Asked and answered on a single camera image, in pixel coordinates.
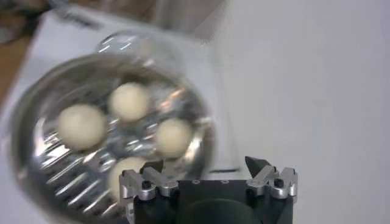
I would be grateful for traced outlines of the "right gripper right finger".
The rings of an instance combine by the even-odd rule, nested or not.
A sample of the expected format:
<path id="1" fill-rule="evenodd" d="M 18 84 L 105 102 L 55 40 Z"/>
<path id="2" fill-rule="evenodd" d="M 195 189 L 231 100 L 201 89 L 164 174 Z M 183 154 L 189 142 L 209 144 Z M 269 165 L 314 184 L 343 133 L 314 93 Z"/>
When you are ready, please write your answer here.
<path id="1" fill-rule="evenodd" d="M 292 198 L 297 202 L 298 173 L 294 168 L 286 167 L 279 172 L 265 159 L 250 156 L 245 157 L 245 163 L 252 177 L 246 184 L 254 196 L 263 196 L 268 191 L 274 199 Z"/>

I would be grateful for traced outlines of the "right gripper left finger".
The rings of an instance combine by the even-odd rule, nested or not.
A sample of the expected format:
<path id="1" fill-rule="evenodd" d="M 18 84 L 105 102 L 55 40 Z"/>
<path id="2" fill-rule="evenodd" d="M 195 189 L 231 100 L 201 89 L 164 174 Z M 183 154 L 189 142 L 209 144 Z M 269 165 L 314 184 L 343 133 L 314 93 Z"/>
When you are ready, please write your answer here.
<path id="1" fill-rule="evenodd" d="M 165 177 L 161 171 L 163 161 L 147 162 L 137 173 L 125 169 L 119 174 L 119 204 L 124 208 L 126 219 L 135 223 L 134 200 L 151 201 L 157 196 L 173 198 L 179 192 L 179 182 Z"/>

